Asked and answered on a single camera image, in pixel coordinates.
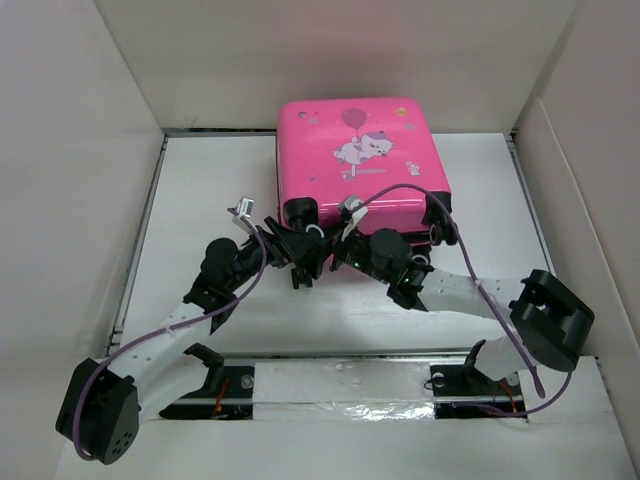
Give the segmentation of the pink hard-shell suitcase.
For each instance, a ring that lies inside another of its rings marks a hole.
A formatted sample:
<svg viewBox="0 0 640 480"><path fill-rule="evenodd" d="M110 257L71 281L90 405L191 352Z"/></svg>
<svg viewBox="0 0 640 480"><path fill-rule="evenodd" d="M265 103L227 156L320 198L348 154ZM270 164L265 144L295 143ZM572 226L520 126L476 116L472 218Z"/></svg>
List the pink hard-shell suitcase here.
<svg viewBox="0 0 640 480"><path fill-rule="evenodd" d="M370 203L359 230L392 228L426 246L457 242L451 188L429 125L411 98L300 100L276 132L278 216L294 230L337 223L340 203Z"/></svg>

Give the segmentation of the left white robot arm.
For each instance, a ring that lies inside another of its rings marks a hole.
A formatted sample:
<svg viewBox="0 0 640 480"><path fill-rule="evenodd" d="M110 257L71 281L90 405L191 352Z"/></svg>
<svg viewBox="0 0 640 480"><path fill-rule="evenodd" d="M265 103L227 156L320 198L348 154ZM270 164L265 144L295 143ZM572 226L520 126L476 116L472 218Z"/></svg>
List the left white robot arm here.
<svg viewBox="0 0 640 480"><path fill-rule="evenodd" d="M267 268L293 265L305 281L318 278L327 235L314 219L283 226L268 217L264 228L245 215L235 219L247 241L212 241L182 303L159 327L102 360L76 366L55 429L81 459L110 465L131 447L143 421L186 394L208 397L222 389L224 359L204 342Z"/></svg>

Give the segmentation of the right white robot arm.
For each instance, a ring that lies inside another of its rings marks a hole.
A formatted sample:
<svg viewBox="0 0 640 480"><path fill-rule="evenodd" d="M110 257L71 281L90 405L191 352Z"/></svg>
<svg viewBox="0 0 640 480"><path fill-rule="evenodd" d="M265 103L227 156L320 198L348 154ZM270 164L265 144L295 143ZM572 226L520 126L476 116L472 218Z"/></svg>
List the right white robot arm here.
<svg viewBox="0 0 640 480"><path fill-rule="evenodd" d="M595 321L593 310L545 270L534 269L523 279L481 278L474 270L453 274L429 264L394 229L338 233L332 247L334 268L348 265L383 283L404 309L498 322L503 336L478 341L462 368L463 384L474 393L526 370L538 396L545 397L538 367L573 372Z"/></svg>

